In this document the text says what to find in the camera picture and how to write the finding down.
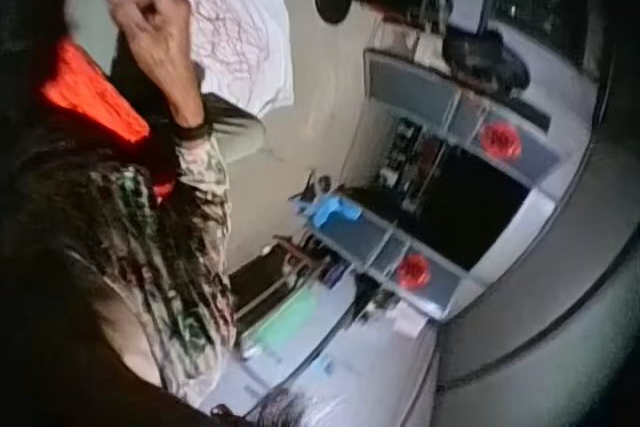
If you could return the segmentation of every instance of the orange fabric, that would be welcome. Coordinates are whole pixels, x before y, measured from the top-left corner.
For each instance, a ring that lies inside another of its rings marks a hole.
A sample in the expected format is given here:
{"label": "orange fabric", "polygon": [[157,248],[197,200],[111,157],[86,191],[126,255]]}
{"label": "orange fabric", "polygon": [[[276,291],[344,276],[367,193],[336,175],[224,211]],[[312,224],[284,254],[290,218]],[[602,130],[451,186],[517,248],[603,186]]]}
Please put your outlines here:
{"label": "orange fabric", "polygon": [[[135,144],[149,137],[149,124],[104,76],[81,47],[65,39],[58,48],[58,74],[42,88],[54,105],[81,114],[106,127],[119,138]],[[156,183],[161,200],[173,189],[174,182]]]}

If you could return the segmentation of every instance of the floor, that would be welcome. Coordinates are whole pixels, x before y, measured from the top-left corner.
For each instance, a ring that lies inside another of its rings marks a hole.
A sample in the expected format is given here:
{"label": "floor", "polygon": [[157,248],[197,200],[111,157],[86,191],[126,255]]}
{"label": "floor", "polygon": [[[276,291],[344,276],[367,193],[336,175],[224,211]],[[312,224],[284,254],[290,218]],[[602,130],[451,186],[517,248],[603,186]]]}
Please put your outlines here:
{"label": "floor", "polygon": [[232,233],[228,266],[258,255],[302,221],[287,198],[311,169],[340,175],[363,104],[362,50],[374,15],[354,6],[340,26],[324,24],[314,0],[285,0],[290,16],[295,105],[269,113],[265,147],[229,167]]}

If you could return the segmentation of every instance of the person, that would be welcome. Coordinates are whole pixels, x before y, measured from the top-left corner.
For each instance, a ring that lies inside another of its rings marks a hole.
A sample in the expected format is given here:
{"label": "person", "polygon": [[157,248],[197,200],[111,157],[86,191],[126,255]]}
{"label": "person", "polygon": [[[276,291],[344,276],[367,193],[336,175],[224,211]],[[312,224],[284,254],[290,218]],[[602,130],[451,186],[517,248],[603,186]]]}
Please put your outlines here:
{"label": "person", "polygon": [[[177,181],[158,202],[137,146],[40,93],[56,75],[63,2],[0,0],[4,415],[22,425],[253,425],[184,402],[214,382],[235,336],[229,183],[189,58],[189,5],[106,0],[167,99]],[[300,409],[284,405],[273,422],[297,424]]]}

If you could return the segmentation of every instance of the red sticker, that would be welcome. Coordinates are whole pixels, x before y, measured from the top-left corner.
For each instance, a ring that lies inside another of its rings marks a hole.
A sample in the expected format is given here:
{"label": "red sticker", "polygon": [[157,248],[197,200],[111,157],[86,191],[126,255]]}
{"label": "red sticker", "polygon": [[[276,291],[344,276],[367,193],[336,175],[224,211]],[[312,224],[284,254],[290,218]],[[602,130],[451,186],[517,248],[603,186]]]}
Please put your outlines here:
{"label": "red sticker", "polygon": [[407,255],[396,270],[398,284],[408,290],[427,285],[431,279],[429,261],[419,254]]}
{"label": "red sticker", "polygon": [[508,122],[487,124],[480,132],[482,150],[493,159],[517,159],[522,154],[518,129]]}

